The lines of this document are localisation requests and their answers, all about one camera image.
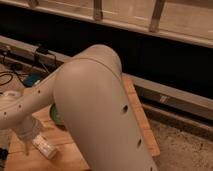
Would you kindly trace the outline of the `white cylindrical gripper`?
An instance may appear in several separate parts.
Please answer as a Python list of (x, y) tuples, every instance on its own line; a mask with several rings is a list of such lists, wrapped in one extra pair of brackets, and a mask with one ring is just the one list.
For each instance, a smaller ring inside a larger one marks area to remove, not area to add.
[(14, 127), (17, 137), (23, 142), (23, 152), (29, 155), (30, 141), (33, 140), (43, 129), (41, 122), (34, 117), (26, 117), (21, 123)]

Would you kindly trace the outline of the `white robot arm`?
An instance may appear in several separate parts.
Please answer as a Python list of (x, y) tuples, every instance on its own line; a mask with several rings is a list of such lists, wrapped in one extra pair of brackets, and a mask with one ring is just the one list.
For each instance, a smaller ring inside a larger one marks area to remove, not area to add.
[(92, 171), (158, 171), (122, 81), (118, 54), (93, 45), (69, 58), (32, 92), (0, 101), (0, 129), (54, 104)]

